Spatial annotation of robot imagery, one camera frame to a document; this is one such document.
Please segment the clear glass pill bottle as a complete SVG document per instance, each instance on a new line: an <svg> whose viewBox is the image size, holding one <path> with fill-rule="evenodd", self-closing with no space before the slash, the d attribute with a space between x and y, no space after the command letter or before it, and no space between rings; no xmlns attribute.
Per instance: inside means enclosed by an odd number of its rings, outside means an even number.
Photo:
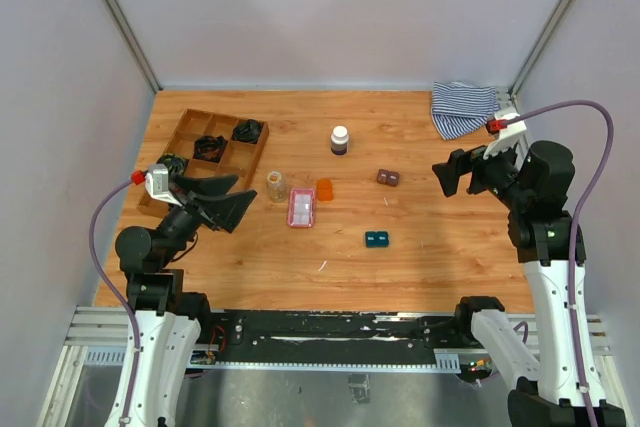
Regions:
<svg viewBox="0 0 640 427"><path fill-rule="evenodd" d="M280 171L273 170L266 175L266 187L269 198L273 202L283 202L287 199L288 189Z"/></svg>

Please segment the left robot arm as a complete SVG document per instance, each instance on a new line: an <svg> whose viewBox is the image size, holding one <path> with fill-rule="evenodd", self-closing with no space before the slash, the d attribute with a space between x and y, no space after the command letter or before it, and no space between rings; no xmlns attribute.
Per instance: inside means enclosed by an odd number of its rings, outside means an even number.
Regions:
<svg viewBox="0 0 640 427"><path fill-rule="evenodd" d="M126 279L116 295L128 316L126 350L109 426L173 426L187 362L207 340L214 318L205 294L183 289L184 272L171 263L196 243L200 228L231 233L255 199L234 191L234 174L189 178L164 173L158 164L136 172L150 196L168 203L154 228L129 226L115 250Z"/></svg>

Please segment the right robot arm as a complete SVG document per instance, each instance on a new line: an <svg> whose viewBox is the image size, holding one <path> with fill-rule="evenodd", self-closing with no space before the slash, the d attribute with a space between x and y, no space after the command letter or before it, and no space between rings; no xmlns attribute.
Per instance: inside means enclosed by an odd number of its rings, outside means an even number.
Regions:
<svg viewBox="0 0 640 427"><path fill-rule="evenodd" d="M625 425L623 409L607 399L589 338L584 242L564 208L575 174L571 151L537 141L521 165L512 148L495 156L485 151L455 150L432 170L447 197L470 175L469 193L489 192L507 207L508 235L534 302L539 352L529 350L495 297L460 300L455 339L466 347L480 344L489 354L509 390L512 425Z"/></svg>

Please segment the orange pill box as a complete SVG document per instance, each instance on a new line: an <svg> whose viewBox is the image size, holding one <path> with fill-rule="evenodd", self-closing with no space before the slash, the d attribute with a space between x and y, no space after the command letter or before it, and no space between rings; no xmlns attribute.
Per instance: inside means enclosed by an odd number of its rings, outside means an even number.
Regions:
<svg viewBox="0 0 640 427"><path fill-rule="evenodd" d="M330 202L334 200L333 184L328 178L318 179L316 182L317 200Z"/></svg>

